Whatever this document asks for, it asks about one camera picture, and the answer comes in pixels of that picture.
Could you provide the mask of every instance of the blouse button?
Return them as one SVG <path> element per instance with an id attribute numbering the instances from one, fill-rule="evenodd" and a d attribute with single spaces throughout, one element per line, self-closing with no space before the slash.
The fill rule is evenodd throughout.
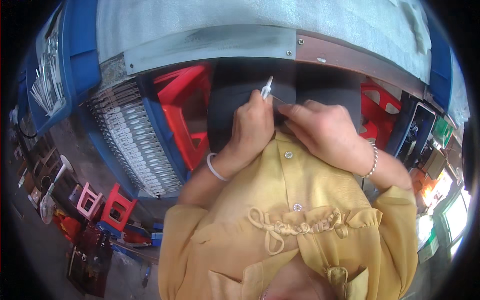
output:
<path id="1" fill-rule="evenodd" d="M 296 212 L 299 212 L 301 210 L 301 204 L 300 203 L 295 203 L 293 205 L 293 210 Z"/>

